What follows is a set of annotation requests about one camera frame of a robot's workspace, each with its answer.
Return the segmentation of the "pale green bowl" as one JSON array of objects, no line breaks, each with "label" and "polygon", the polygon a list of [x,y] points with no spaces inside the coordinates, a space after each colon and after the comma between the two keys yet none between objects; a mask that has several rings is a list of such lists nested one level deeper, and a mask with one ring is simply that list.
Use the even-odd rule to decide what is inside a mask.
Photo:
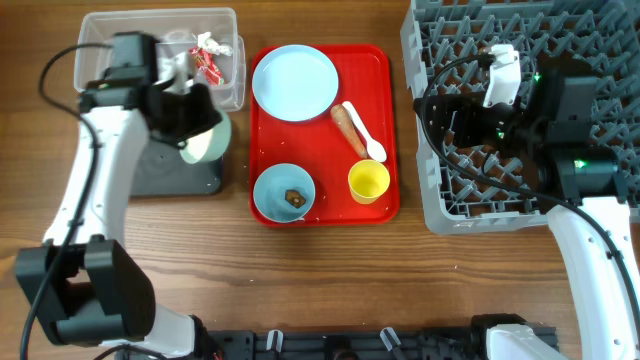
[{"label": "pale green bowl", "polygon": [[220,112],[221,121],[208,131],[189,138],[179,151],[188,164],[213,162],[227,151],[232,137],[232,124],[227,113]]}]

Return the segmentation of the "red snack wrapper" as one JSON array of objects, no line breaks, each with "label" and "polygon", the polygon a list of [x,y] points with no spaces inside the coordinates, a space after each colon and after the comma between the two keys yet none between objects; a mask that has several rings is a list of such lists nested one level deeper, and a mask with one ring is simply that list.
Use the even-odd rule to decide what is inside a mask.
[{"label": "red snack wrapper", "polygon": [[204,76],[210,85],[224,85],[226,83],[222,72],[216,65],[212,54],[202,48],[193,47],[188,50],[196,63],[199,72]]}]

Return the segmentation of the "white tissue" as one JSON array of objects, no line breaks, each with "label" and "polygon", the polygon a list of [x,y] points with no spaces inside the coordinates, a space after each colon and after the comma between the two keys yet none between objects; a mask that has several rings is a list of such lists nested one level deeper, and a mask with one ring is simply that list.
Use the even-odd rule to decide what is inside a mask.
[{"label": "white tissue", "polygon": [[227,44],[218,43],[210,32],[201,33],[196,36],[197,46],[205,52],[213,55],[232,56],[233,48]]}]

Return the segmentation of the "yellow cup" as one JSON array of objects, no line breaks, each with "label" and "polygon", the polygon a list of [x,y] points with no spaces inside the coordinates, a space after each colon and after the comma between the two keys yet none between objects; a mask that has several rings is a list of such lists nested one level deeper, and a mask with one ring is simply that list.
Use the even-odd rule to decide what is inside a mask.
[{"label": "yellow cup", "polygon": [[350,193],[359,204],[372,204],[388,190],[390,184],[388,169],[375,160],[361,160],[348,173]]}]

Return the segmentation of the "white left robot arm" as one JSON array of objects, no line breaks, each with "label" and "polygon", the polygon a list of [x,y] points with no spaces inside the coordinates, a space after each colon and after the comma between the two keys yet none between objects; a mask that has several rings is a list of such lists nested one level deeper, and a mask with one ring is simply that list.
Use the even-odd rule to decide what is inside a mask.
[{"label": "white left robot arm", "polygon": [[207,86],[192,81],[189,57],[159,62],[157,45],[144,32],[116,33],[108,43],[110,66],[71,110],[79,137],[62,203],[42,243],[17,255],[15,276],[30,304],[21,358],[34,325],[54,345],[101,347],[125,359],[221,355],[198,317],[156,302],[151,281],[123,245],[147,144],[183,149],[228,121]]}]

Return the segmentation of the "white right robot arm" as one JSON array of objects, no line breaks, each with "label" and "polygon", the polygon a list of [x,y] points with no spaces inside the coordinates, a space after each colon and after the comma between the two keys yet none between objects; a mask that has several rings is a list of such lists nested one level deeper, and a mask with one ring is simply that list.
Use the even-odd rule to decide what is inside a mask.
[{"label": "white right robot arm", "polygon": [[527,105],[518,96],[518,53],[495,46],[476,56],[488,70],[484,93],[414,102],[434,152],[489,146],[517,158],[520,195],[536,199],[561,252],[586,359],[639,355],[639,269],[631,240],[628,187],[615,152],[590,139],[598,78],[573,58],[543,61]]}]

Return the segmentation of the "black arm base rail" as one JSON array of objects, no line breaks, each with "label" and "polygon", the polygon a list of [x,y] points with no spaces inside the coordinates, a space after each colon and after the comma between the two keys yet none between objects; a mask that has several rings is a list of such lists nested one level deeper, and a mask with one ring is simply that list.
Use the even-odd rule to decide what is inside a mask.
[{"label": "black arm base rail", "polygon": [[399,331],[395,342],[384,342],[380,331],[343,333],[211,331],[216,357],[229,360],[331,359],[484,359],[480,336],[467,327],[434,331]]}]

